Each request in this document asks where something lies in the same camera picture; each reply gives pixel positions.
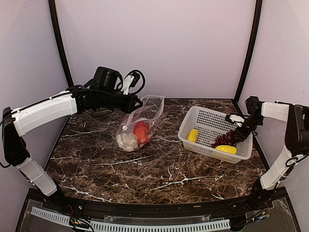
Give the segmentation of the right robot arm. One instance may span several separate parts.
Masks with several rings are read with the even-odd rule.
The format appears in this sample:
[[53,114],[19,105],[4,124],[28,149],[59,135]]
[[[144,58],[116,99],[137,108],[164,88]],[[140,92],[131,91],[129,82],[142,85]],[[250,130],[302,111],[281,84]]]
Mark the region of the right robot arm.
[[248,116],[230,114],[225,120],[236,124],[232,132],[235,142],[243,142],[265,119],[273,119],[284,124],[281,130],[283,149],[270,169],[256,181],[255,191],[247,198],[246,205],[256,210],[265,202],[261,191],[274,190],[278,183],[286,179],[293,168],[309,156],[309,107],[286,102],[261,101],[250,96],[246,101]]

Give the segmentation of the yellow toy corn cob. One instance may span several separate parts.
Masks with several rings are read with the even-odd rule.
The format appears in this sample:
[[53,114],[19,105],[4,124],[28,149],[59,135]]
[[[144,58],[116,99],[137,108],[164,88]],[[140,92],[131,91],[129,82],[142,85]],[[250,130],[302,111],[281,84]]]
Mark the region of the yellow toy corn cob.
[[197,129],[192,129],[187,136],[187,140],[196,143],[198,139],[198,130]]

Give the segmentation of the yellow toy mango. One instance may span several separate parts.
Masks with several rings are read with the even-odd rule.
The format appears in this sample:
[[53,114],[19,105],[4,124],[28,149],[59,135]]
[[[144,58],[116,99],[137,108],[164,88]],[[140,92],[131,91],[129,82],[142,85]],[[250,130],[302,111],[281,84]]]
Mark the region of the yellow toy mango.
[[232,154],[232,155],[237,154],[237,148],[231,145],[219,145],[219,146],[216,146],[215,149],[225,152],[225,153]]

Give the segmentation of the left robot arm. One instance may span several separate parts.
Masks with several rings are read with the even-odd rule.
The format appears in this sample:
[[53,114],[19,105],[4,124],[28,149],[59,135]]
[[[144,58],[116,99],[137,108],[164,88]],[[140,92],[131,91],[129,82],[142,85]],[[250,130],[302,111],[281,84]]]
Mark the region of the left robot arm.
[[49,203],[56,210],[65,210],[68,207],[68,199],[61,195],[61,188],[29,153],[23,136],[56,119],[81,114],[87,110],[106,108],[132,113],[143,105],[137,94],[145,84],[133,93],[129,91],[139,80],[145,80],[139,70],[132,70],[123,77],[116,70],[98,67],[94,77],[84,85],[69,87],[54,96],[21,108],[5,108],[0,124],[7,165],[2,167],[16,167],[30,183],[49,197]]

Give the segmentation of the clear zip top bag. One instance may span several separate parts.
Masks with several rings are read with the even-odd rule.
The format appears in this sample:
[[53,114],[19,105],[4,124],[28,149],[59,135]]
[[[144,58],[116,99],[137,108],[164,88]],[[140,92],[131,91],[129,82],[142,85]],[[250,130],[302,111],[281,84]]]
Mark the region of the clear zip top bag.
[[[153,137],[163,115],[165,96],[146,95],[140,100],[143,102],[143,106],[130,114],[126,114],[119,125],[115,135],[114,148],[120,149],[116,142],[116,136],[121,133],[133,133],[135,124],[140,121],[145,121],[149,124],[149,142]],[[142,148],[146,144],[139,144],[139,147],[136,150]]]

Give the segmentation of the purple toy grape bunch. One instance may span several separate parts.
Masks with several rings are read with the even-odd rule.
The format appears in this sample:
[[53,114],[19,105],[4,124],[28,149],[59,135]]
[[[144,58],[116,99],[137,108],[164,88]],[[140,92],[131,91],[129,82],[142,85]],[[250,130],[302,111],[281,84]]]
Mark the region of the purple toy grape bunch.
[[236,146],[237,142],[233,137],[233,131],[229,131],[225,134],[219,135],[215,138],[215,142],[211,144],[212,148],[216,148],[220,145]]

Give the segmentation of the white toy cauliflower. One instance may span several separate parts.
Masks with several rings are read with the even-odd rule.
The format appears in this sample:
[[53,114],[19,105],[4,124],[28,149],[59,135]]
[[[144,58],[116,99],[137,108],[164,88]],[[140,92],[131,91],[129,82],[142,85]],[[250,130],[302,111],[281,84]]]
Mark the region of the white toy cauliflower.
[[134,133],[121,133],[116,136],[118,147],[126,152],[132,152],[139,147],[137,136]]

